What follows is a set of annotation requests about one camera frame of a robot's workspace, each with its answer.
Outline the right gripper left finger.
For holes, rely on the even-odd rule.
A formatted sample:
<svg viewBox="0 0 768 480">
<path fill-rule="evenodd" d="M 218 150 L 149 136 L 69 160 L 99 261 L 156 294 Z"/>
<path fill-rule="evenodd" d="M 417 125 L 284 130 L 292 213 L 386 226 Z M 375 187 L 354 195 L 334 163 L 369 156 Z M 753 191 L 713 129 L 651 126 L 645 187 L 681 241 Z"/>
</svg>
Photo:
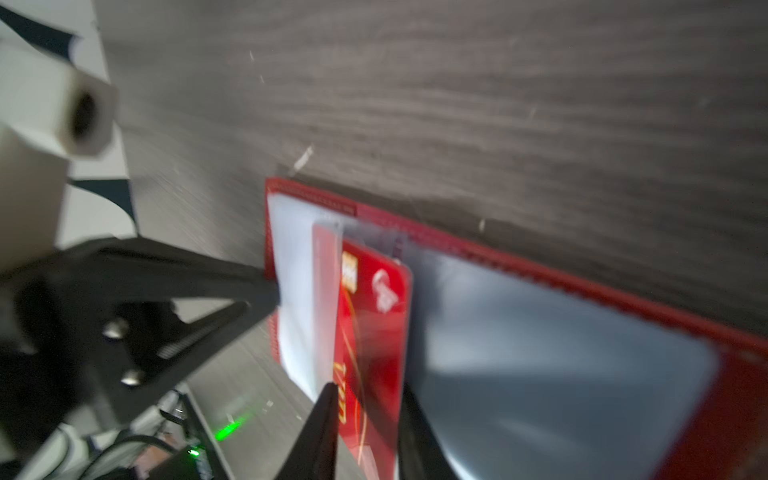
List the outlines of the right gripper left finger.
<svg viewBox="0 0 768 480">
<path fill-rule="evenodd" d="M 327 383 L 275 480 L 334 480 L 338 446 L 338 387 Z"/>
</svg>

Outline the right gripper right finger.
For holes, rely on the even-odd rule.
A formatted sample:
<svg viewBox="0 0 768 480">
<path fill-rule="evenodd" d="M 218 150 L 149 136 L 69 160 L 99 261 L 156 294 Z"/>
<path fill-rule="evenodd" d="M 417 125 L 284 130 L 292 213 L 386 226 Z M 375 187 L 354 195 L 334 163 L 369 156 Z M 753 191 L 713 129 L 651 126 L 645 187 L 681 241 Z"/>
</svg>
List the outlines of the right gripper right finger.
<svg viewBox="0 0 768 480">
<path fill-rule="evenodd" d="M 408 385 L 403 391 L 397 456 L 400 479 L 458 479 Z"/>
</svg>

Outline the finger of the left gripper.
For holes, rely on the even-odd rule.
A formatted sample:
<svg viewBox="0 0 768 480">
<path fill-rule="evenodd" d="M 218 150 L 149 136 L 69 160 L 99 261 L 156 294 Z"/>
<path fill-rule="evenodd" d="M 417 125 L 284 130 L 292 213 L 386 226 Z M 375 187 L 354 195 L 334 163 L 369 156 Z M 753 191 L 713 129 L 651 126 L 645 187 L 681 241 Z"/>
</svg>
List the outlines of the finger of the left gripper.
<svg viewBox="0 0 768 480">
<path fill-rule="evenodd" d="M 104 238 L 1 276 L 1 452 L 31 456 L 86 410 L 123 426 L 271 313 L 259 268 Z"/>
</svg>

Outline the red leather card holder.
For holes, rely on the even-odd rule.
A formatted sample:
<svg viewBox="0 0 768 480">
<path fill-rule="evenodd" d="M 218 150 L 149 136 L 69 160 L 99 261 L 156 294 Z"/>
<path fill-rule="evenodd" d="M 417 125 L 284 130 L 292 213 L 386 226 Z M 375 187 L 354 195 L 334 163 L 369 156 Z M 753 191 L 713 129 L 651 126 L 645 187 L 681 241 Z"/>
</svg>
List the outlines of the red leather card holder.
<svg viewBox="0 0 768 480">
<path fill-rule="evenodd" d="M 458 479 L 763 479 L 767 343 L 292 180 L 265 184 L 273 356 L 333 382 L 344 239 L 413 279 L 404 376 Z"/>
</svg>

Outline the red credit card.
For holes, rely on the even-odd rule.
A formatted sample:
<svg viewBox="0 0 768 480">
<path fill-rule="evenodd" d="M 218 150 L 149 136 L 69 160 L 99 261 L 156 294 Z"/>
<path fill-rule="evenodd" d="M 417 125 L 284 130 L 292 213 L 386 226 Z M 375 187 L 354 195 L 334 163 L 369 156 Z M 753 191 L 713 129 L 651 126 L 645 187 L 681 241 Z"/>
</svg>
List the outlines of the red credit card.
<svg viewBox="0 0 768 480">
<path fill-rule="evenodd" d="M 332 364 L 338 433 L 366 478 L 394 479 L 412 273 L 344 239 L 340 274 Z"/>
</svg>

